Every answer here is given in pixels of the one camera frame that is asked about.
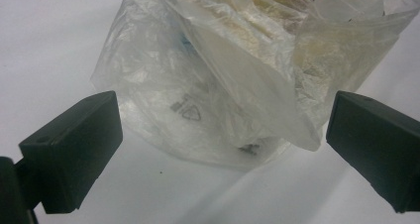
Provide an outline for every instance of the clear plastic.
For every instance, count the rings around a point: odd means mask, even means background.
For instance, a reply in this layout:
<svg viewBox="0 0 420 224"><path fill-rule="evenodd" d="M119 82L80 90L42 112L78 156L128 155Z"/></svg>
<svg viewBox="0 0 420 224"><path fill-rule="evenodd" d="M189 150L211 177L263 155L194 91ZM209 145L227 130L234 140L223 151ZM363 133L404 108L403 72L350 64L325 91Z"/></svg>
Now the clear plastic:
<svg viewBox="0 0 420 224"><path fill-rule="evenodd" d="M92 81L157 147L253 168L318 149L335 92L360 86L418 1L124 0Z"/></svg>

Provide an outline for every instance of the white surface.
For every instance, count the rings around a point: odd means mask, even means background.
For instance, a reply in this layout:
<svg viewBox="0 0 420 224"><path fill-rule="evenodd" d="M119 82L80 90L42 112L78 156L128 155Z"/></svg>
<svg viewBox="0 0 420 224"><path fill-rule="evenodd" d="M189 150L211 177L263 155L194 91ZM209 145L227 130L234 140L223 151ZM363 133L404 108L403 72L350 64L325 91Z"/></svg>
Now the white surface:
<svg viewBox="0 0 420 224"><path fill-rule="evenodd" d="M0 152L83 97L122 0L0 0ZM420 18L359 90L420 120ZM81 209L50 223L420 223L395 214L328 145L245 173L180 161L125 131Z"/></svg>

